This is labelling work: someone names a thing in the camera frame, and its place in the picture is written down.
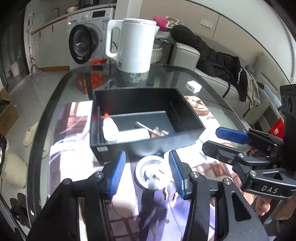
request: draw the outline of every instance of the washing machine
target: washing machine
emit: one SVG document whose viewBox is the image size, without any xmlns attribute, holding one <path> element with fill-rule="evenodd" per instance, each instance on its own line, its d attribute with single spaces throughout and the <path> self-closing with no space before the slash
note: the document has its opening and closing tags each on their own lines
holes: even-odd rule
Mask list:
<svg viewBox="0 0 296 241">
<path fill-rule="evenodd" d="M 106 58 L 105 45 L 113 8 L 94 9 L 68 17 L 70 69 L 87 66 L 91 61 Z"/>
</svg>

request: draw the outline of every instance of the bottle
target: bottle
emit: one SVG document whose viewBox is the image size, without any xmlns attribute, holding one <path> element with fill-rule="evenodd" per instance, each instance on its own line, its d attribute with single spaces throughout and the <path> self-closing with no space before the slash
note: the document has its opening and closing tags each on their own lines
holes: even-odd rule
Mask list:
<svg viewBox="0 0 296 241">
<path fill-rule="evenodd" d="M 104 114 L 103 134 L 107 142 L 115 142 L 119 138 L 118 127 L 108 113 Z"/>
</svg>

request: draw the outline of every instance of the black jacket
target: black jacket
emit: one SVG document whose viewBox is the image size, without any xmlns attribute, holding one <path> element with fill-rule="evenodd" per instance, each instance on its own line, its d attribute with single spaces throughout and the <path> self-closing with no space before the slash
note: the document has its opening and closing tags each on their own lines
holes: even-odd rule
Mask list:
<svg viewBox="0 0 296 241">
<path fill-rule="evenodd" d="M 238 57 L 216 52 L 201 37 L 195 35 L 185 26 L 177 25 L 170 30 L 171 36 L 182 44 L 195 48 L 200 53 L 196 68 L 205 74 L 221 78 L 235 86 L 240 100 L 246 101 L 248 80 L 247 74 L 240 65 Z"/>
</svg>

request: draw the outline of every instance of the black box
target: black box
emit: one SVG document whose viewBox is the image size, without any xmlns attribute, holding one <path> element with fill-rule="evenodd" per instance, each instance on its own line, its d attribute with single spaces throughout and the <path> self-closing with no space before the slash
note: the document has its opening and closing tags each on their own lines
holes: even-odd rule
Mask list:
<svg viewBox="0 0 296 241">
<path fill-rule="evenodd" d="M 119 131 L 139 128 L 136 121 L 173 134 L 145 140 L 106 143 L 103 116 L 108 113 Z M 144 157 L 195 143 L 205 127 L 190 104 L 176 88 L 120 88 L 94 92 L 90 147 L 98 161 L 116 160 L 119 151 Z"/>
</svg>

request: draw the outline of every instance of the camera lens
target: camera lens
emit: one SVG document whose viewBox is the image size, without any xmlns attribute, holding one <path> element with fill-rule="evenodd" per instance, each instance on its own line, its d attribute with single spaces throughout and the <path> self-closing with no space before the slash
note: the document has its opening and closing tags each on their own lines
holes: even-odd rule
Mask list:
<svg viewBox="0 0 296 241">
<path fill-rule="evenodd" d="M 293 113 L 293 109 L 294 109 L 293 100 L 292 100 L 291 96 L 289 96 L 288 97 L 288 111 L 290 114 Z"/>
<path fill-rule="evenodd" d="M 283 100 L 282 100 L 282 106 L 284 109 L 286 109 L 287 103 L 286 103 L 286 98 L 283 96 Z"/>
</svg>

